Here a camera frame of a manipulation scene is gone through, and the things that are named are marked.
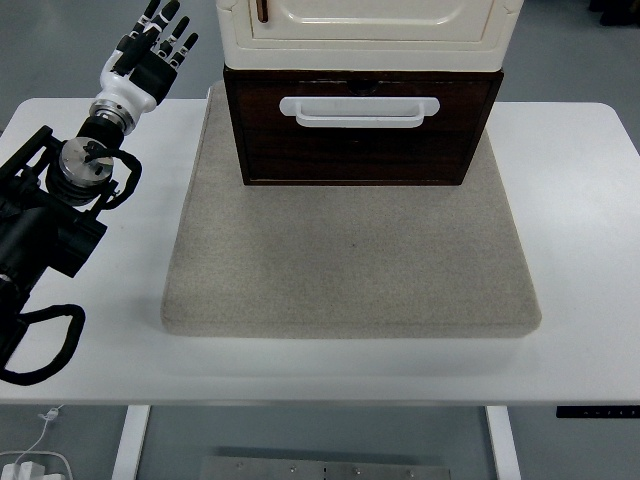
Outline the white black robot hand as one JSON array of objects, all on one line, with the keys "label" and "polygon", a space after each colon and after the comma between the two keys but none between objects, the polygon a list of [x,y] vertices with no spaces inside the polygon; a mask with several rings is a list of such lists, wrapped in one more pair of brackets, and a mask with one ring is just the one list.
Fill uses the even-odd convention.
[{"label": "white black robot hand", "polygon": [[95,111],[110,109],[135,123],[162,103],[198,40],[198,34],[193,32],[183,43],[179,42],[189,25],[187,16],[168,36],[163,35],[179,9],[178,1],[149,2],[101,71],[101,92],[93,103]]}]

